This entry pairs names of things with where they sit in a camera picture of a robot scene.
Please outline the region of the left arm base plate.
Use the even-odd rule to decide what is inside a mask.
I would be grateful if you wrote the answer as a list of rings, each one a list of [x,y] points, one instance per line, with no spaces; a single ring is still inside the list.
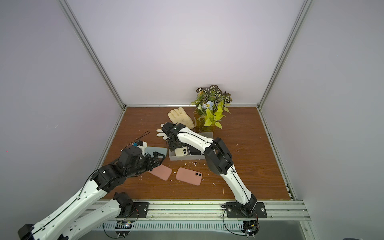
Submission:
[[[128,204],[122,208],[121,213],[117,216],[117,218],[146,218],[149,210],[149,204],[149,202],[133,202],[132,204]]]

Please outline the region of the cream white phone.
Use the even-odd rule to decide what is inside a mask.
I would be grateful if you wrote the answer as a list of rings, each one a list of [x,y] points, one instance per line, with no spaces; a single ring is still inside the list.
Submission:
[[[183,156],[188,156],[188,155],[189,155],[189,149],[187,146],[175,149],[175,156],[176,157],[183,157]]]

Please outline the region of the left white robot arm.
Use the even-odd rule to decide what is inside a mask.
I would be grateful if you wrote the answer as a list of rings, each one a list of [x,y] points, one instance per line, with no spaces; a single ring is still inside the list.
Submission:
[[[136,213],[133,200],[126,194],[115,193],[95,212],[81,214],[99,199],[122,185],[126,179],[138,177],[160,166],[166,155],[143,153],[136,146],[122,150],[119,158],[95,170],[83,187],[57,210],[35,224],[18,230],[21,240],[75,240],[98,225],[116,217],[130,218]]]

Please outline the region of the pink phone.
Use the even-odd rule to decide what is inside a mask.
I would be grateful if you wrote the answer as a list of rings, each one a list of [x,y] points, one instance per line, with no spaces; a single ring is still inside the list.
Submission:
[[[201,184],[203,174],[197,171],[179,168],[176,174],[176,179],[191,185],[199,186]]]
[[[160,165],[156,168],[153,168],[156,170],[156,173],[153,173],[152,175],[160,178],[163,181],[167,181],[173,172],[173,170],[165,165]]]

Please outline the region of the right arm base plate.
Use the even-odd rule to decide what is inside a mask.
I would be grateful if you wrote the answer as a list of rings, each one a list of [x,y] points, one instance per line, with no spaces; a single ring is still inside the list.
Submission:
[[[222,207],[227,210],[227,217],[229,219],[266,219],[268,217],[263,202],[257,202],[256,205],[252,207],[252,210],[237,202],[226,202]]]

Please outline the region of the white phone black screen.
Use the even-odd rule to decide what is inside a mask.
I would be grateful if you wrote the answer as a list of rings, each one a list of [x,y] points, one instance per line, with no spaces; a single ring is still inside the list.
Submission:
[[[188,146],[189,148],[189,151],[190,151],[190,155],[191,156],[198,156],[198,155],[202,155],[202,152],[192,146]]]

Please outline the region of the grey plastic storage box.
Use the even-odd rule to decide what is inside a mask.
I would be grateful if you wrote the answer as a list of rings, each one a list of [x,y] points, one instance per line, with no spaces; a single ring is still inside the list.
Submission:
[[[171,161],[204,160],[204,151],[213,143],[213,133],[181,131],[176,137],[167,137]]]

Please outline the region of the mint green phone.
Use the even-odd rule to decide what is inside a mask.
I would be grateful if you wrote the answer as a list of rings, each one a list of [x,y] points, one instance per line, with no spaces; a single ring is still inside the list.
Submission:
[[[151,155],[154,157],[154,153],[157,152],[158,154],[167,156],[168,149],[167,148],[160,148],[160,147],[146,147],[145,148],[145,155]]]

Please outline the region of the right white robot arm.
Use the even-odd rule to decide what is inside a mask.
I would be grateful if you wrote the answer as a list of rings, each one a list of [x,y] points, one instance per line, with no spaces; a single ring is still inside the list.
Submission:
[[[240,178],[233,162],[233,155],[221,138],[208,138],[193,132],[185,125],[165,123],[161,125],[161,132],[171,151],[191,146],[204,154],[207,166],[216,175],[221,176],[232,190],[236,203],[233,210],[238,210],[244,217],[256,214],[257,198],[246,187]]]

